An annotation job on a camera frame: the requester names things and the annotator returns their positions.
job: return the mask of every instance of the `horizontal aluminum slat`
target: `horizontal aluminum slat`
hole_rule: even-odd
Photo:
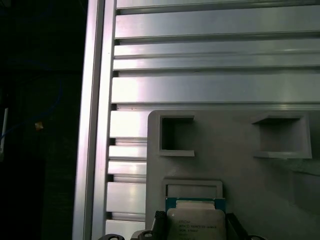
[[[320,55],[276,54],[243,56],[194,56],[180,58],[116,59],[113,69],[211,69],[211,68],[258,68],[258,67],[307,67],[320,66]]]
[[[320,39],[178,42],[117,45],[114,47],[114,56],[116,58],[270,55],[319,52]]]
[[[110,160],[108,167],[109,174],[120,175],[146,175],[147,162],[146,161],[120,161]]]
[[[320,6],[118,15],[115,38],[318,32]]]
[[[146,220],[145,214],[109,212],[109,219],[116,221],[141,222]]]
[[[115,146],[120,147],[147,147],[147,139],[146,138],[115,138],[114,141]]]
[[[176,5],[194,5],[194,4],[211,4],[221,3],[221,0],[117,0],[116,7],[139,8],[139,7],[161,7]],[[247,2],[244,0],[224,0],[223,2]]]
[[[254,103],[254,102],[246,102],[241,104],[235,104],[235,103],[119,103],[117,104],[117,108],[121,111],[131,111],[132,109],[135,109],[135,111],[145,111],[145,110],[265,110],[265,111],[273,111],[273,110],[319,110],[320,104],[317,102],[313,103],[278,103],[278,102],[270,102],[270,103]],[[127,141],[130,138],[117,138],[116,141]],[[133,141],[135,140],[142,140],[147,141],[146,138],[131,138]],[[116,142],[116,145],[118,144],[126,144],[126,142]]]
[[[131,239],[134,232],[144,229],[144,222],[116,220],[107,220],[105,222],[105,234],[118,234],[123,236],[124,239]]]
[[[113,103],[289,103],[320,102],[319,74],[292,72],[270,74],[224,73],[208,75],[119,77],[113,79]],[[147,115],[111,114],[111,135],[147,135]],[[136,128],[124,123],[136,123]]]
[[[112,111],[113,117],[117,118],[117,116],[114,116],[114,114],[118,115],[119,112],[115,113],[114,111]],[[117,134],[117,130],[120,130],[120,129],[113,130],[114,134]],[[147,147],[145,146],[110,146],[109,159],[111,160],[147,160]]]
[[[317,0],[117,0],[118,9],[136,9],[136,8],[159,8],[178,6],[198,6],[198,5],[226,5],[226,4],[249,4],[256,7],[267,7],[270,5],[310,5],[316,4]]]
[[[145,214],[146,184],[108,182],[106,211]]]
[[[136,177],[135,175],[123,176],[123,174],[121,174],[113,175],[113,182],[124,184],[146,184],[147,179],[145,175]]]
[[[113,89],[114,94],[125,94],[123,90],[125,86],[120,89]],[[110,137],[111,138],[146,138],[148,123],[148,115],[150,111],[141,111],[137,114],[134,111],[122,112],[112,111],[110,117]]]

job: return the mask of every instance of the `dark background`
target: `dark background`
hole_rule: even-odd
[[[86,12],[87,0],[0,3],[7,130],[24,122],[5,137],[0,239],[72,239]]]

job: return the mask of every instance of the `square opening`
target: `square opening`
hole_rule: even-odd
[[[253,122],[259,129],[263,158],[312,158],[308,117],[302,113],[276,112]]]
[[[192,117],[162,117],[160,150],[192,150]]]
[[[263,152],[301,152],[301,124],[298,118],[272,118],[259,123],[260,150]]]

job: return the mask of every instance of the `blue cable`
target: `blue cable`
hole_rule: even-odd
[[[62,96],[62,93],[63,93],[63,89],[62,89],[62,80],[61,78],[59,79],[59,94],[58,94],[58,97],[55,101],[55,103],[46,111],[38,114],[38,115],[35,115],[35,116],[32,116],[26,120],[24,120],[23,122],[20,122],[18,123],[17,125],[14,125],[13,127],[11,127],[9,130],[7,130],[2,136],[1,136],[1,139],[3,139],[7,134],[11,133],[13,130],[15,130],[16,128],[22,126],[22,125],[25,125],[27,124],[29,121],[32,121],[32,120],[35,120],[35,119],[38,119],[38,118],[42,118],[48,114],[50,114],[55,108],[56,106],[58,105],[58,103],[60,102],[60,99],[61,99],[61,96]]]

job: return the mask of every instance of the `gray plastic tray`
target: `gray plastic tray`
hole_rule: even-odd
[[[189,188],[173,184],[171,192],[201,197],[214,196],[215,187],[197,191],[197,183],[221,181],[227,212],[249,233],[320,239],[319,144],[320,111],[153,111],[146,228],[165,209],[167,183],[188,180]]]

